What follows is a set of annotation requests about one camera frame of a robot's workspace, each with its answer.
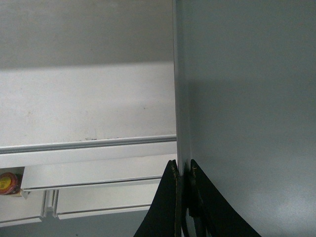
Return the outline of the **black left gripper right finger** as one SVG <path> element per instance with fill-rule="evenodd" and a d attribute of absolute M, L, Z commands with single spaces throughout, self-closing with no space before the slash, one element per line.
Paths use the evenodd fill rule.
<path fill-rule="evenodd" d="M 194 159 L 184 173 L 184 236 L 260 236 L 233 209 Z"/>

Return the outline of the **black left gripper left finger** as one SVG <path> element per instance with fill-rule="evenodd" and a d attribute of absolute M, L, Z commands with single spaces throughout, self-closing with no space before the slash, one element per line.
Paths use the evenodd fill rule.
<path fill-rule="evenodd" d="M 181 177 L 175 160 L 168 161 L 152 204 L 136 237 L 180 237 Z"/>

